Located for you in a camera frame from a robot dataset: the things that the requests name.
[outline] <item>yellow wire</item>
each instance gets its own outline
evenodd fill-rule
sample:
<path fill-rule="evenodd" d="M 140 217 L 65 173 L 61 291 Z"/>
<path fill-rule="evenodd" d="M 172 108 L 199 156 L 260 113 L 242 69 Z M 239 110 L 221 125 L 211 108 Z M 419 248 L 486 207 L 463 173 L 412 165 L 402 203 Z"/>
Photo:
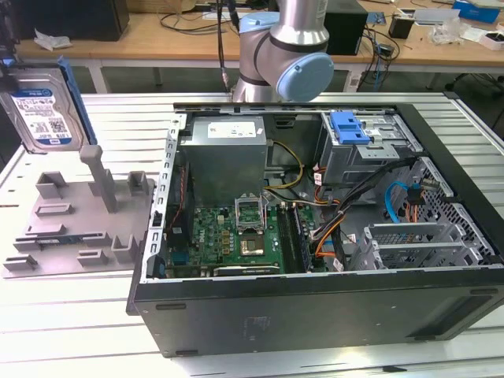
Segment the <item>yellow wire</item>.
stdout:
<path fill-rule="evenodd" d="M 299 181 L 301 181 L 301 178 L 302 178 L 303 168 L 302 168 L 301 159 L 299 159 L 298 155 L 296 155 L 293 150 L 291 150 L 289 147 L 287 147 L 283 143 L 277 142 L 276 140 L 273 140 L 273 144 L 278 144 L 279 146 L 282 146 L 285 150 L 289 151 L 289 153 L 292 156 L 294 156 L 294 158 L 298 161 L 298 164 L 299 164 L 299 175 L 298 175 L 298 178 L 296 180 L 292 181 L 291 183 L 285 183 L 283 185 L 276 185 L 276 186 L 268 186 L 268 187 L 265 187 L 265 189 L 287 189 L 289 187 L 293 187 Z"/>

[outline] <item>ram slot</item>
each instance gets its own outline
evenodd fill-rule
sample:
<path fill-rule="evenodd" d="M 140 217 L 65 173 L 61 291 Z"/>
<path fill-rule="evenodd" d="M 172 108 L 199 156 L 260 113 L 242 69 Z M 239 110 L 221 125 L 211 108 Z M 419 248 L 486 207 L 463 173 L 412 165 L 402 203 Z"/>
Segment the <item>ram slot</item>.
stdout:
<path fill-rule="evenodd" d="M 277 206 L 276 211 L 276 222 L 278 224 L 280 246 L 282 247 L 284 271 L 285 273 L 296 273 L 296 260 L 294 247 L 292 246 L 289 217 L 287 211 L 279 206 Z"/>
<path fill-rule="evenodd" d="M 301 257 L 301 261 L 302 261 L 302 267 L 304 269 L 303 272 L 308 272 L 309 267 L 311 266 L 310 258 L 309 258 L 309 251 L 308 251 L 308 246 L 306 244 L 305 234 L 302 230 L 301 217 L 299 216 L 299 211 L 298 211 L 297 207 L 295 207 L 292 210 L 292 214 L 294 215 L 294 219 L 295 219 L 295 225 L 296 225 L 295 234 L 298 236 L 297 237 L 297 240 L 298 240 L 297 244 L 299 246 L 299 253 L 301 255 L 300 257 Z"/>

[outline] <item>slotted table surface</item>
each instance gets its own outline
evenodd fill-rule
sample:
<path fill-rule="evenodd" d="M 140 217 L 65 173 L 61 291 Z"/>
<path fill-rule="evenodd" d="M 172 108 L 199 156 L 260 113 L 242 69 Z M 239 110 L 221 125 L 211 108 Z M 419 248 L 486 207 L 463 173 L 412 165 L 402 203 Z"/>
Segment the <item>slotted table surface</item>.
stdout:
<path fill-rule="evenodd" d="M 116 178 L 143 170 L 155 180 L 168 133 L 164 121 L 172 104 L 227 100 L 224 94 L 84 96 L 104 150 L 104 166 Z M 323 94 L 316 101 L 413 103 L 504 216 L 502 143 L 460 100 L 442 94 Z M 39 174 L 54 170 L 68 182 L 91 178 L 77 153 L 28 155 L 22 149 L 0 174 L 1 261 L 17 252 L 12 241 L 37 198 Z M 449 342 L 167 360 L 142 318 L 124 311 L 131 278 L 127 271 L 0 279 L 0 376 L 388 376 L 382 369 L 388 365 L 408 369 L 391 373 L 393 377 L 504 372 L 503 308 Z M 336 326 L 328 322 L 328 330 Z"/>

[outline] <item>wooden desk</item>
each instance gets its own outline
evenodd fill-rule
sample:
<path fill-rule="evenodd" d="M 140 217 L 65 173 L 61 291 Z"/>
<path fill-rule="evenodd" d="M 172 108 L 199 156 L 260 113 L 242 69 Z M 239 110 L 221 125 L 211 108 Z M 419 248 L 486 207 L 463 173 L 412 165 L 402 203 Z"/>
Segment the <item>wooden desk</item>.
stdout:
<path fill-rule="evenodd" d="M 437 8 L 439 3 L 431 2 L 430 0 L 418 0 L 418 3 L 426 6 Z M 391 15 L 396 9 L 394 6 L 380 4 L 375 2 L 361 2 L 361 4 L 369 12 L 385 12 L 385 16 Z M 410 0 L 399 0 L 398 8 L 419 8 L 412 5 Z M 450 6 L 444 5 L 442 8 L 449 9 Z M 498 22 L 504 21 L 504 15 L 501 13 L 498 20 L 494 24 L 484 24 L 462 19 L 462 22 L 471 24 L 475 28 L 486 29 L 489 31 L 495 30 Z M 388 35 L 391 18 L 387 18 L 387 25 L 376 25 L 374 28 L 378 32 Z M 431 31 L 430 26 L 413 25 L 408 39 L 396 39 L 395 41 L 401 47 L 401 54 L 394 61 L 393 65 L 451 65 L 451 66 L 476 66 L 476 67 L 499 67 L 504 72 L 504 51 L 492 51 L 479 43 L 472 41 L 464 41 L 462 45 L 435 45 L 428 37 Z M 386 43 L 387 39 L 378 36 L 379 42 Z M 372 58 L 371 43 L 364 39 L 360 53 L 370 61 Z"/>
<path fill-rule="evenodd" d="M 429 7 L 440 7 L 439 3 L 430 0 L 418 0 Z M 391 15 L 397 11 L 396 6 L 362 1 L 368 11 L 385 12 Z M 398 8 L 417 8 L 410 0 L 399 0 Z M 173 25 L 175 17 L 166 22 Z M 489 24 L 472 23 L 478 28 L 492 30 Z M 178 28 L 197 28 L 214 24 L 215 20 L 180 20 Z M 387 25 L 376 25 L 379 32 L 387 34 Z M 226 66 L 239 67 L 239 37 L 224 26 L 223 35 L 224 56 Z M 435 46 L 428 38 L 430 27 L 414 25 L 407 40 L 398 39 L 401 53 L 390 66 L 391 71 L 402 72 L 472 72 L 472 73 L 504 73 L 504 52 L 491 51 L 478 43 L 465 41 L 463 45 Z M 378 40 L 386 42 L 384 37 Z M 210 35 L 185 35 L 163 28 L 156 14 L 132 14 L 127 31 L 118 42 L 73 41 L 74 47 L 46 51 L 32 41 L 22 41 L 19 55 L 29 61 L 47 61 L 60 55 L 70 58 L 73 65 L 83 65 L 91 72 L 94 86 L 98 93 L 108 93 L 106 79 L 102 75 L 102 67 L 152 67 L 156 83 L 161 83 L 160 67 L 193 67 L 217 68 L 217 37 Z M 356 91 L 361 75 L 367 69 L 372 59 L 371 44 L 364 39 L 358 55 L 334 56 L 335 68 L 348 71 L 345 91 Z"/>

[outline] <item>desk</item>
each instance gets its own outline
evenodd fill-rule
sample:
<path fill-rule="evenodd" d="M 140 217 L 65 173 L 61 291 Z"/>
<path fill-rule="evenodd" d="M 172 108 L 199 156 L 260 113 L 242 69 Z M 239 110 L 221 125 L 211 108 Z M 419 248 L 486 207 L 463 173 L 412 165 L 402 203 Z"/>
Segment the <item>desk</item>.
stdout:
<path fill-rule="evenodd" d="M 106 94 L 83 97 L 102 160 L 114 177 L 143 170 L 150 178 L 162 165 L 168 130 L 161 120 L 174 102 L 226 102 L 225 94 Z M 496 206 L 504 192 L 504 149 L 498 137 L 460 100 L 442 94 L 323 94 L 316 102 L 412 103 Z M 149 137 L 139 138 L 146 130 Z M 44 170 L 67 181 L 91 178 L 78 153 L 28 155 L 19 149 L 0 174 L 0 261 L 25 226 Z M 301 374 L 303 377 L 391 378 L 497 376 L 504 371 L 504 307 L 448 342 L 360 346 L 164 359 L 141 317 L 124 312 L 132 272 L 79 274 L 18 280 L 0 278 L 0 372 L 2 376 L 105 376 L 155 374 L 169 378 L 239 378 Z M 328 323 L 328 330 L 337 324 Z"/>
<path fill-rule="evenodd" d="M 430 0 L 418 0 L 427 6 L 439 7 Z M 368 11 L 392 14 L 396 8 L 389 4 L 361 2 Z M 417 8 L 410 0 L 400 0 L 398 7 Z M 492 29 L 488 24 L 477 24 Z M 215 20 L 181 20 L 177 27 L 196 28 L 215 23 Z M 387 33 L 387 26 L 376 26 L 376 30 Z M 391 71 L 400 72 L 472 72 L 504 73 L 504 52 L 491 51 L 477 43 L 466 41 L 463 46 L 435 46 L 427 37 L 430 27 L 413 26 L 406 41 L 399 40 L 401 54 L 390 66 Z M 223 36 L 226 66 L 239 67 L 239 37 L 232 31 Z M 155 14 L 132 14 L 130 24 L 118 42 L 73 41 L 74 47 L 54 52 L 43 50 L 32 41 L 22 41 L 20 57 L 27 61 L 54 60 L 60 55 L 68 57 L 72 65 L 85 66 L 90 70 L 97 93 L 108 93 L 102 67 L 191 67 L 217 68 L 217 37 L 215 35 L 184 35 L 162 28 Z M 348 71 L 345 91 L 356 91 L 361 74 L 372 59 L 369 41 L 365 40 L 356 56 L 334 56 L 335 69 Z M 159 71 L 156 82 L 161 82 Z"/>

